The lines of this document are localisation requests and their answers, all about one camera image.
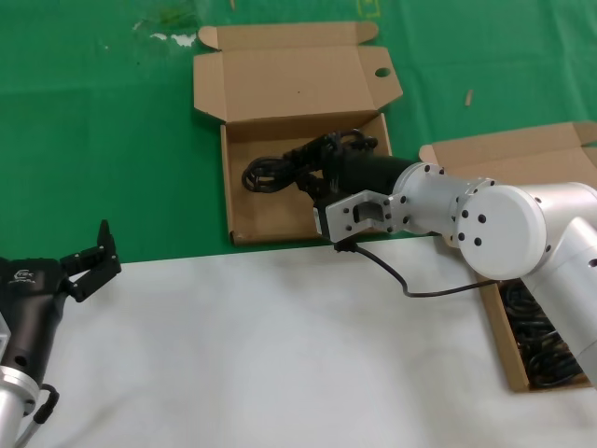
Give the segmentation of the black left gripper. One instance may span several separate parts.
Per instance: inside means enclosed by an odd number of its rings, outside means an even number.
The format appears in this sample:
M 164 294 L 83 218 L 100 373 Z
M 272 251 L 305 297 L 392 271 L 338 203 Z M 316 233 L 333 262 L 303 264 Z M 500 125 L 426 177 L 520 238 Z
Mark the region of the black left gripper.
M 55 259 L 1 260 L 1 315 L 10 330 L 1 364 L 25 374 L 47 370 L 66 294 L 83 302 L 121 273 L 109 223 L 96 246 Z

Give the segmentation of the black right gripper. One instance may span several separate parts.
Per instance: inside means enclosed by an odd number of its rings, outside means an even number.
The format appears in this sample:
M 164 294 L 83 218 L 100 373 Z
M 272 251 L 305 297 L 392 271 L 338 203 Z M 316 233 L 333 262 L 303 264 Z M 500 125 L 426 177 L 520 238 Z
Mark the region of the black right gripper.
M 398 178 L 414 161 L 376 155 L 376 138 L 361 132 L 334 132 L 326 136 L 321 150 L 325 176 L 307 173 L 298 178 L 298 189 L 307 193 L 313 205 L 329 205 L 336 196 L 346 197 L 370 190 L 389 195 Z

